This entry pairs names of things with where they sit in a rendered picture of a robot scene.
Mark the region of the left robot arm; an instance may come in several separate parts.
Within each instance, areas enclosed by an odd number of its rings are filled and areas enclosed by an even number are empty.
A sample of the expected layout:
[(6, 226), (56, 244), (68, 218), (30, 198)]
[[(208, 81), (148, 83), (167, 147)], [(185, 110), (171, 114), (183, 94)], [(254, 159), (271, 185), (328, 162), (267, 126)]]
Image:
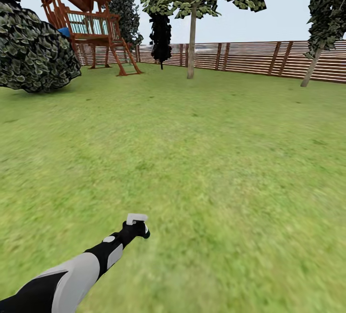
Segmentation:
[(100, 276), (121, 258), (130, 241), (146, 235), (146, 220), (147, 215), (129, 213), (119, 233), (34, 277), (16, 295), (0, 301), (0, 313), (74, 313)]

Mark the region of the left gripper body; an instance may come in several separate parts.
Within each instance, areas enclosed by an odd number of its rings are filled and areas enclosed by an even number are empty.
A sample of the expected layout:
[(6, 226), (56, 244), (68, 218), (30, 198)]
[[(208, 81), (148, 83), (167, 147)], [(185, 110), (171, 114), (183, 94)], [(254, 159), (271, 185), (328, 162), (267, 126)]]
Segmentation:
[(126, 221), (122, 224), (123, 229), (129, 233), (130, 235), (130, 241), (132, 241), (136, 236), (142, 236), (144, 237), (146, 235), (146, 225), (144, 222), (137, 221), (133, 225), (127, 225)]

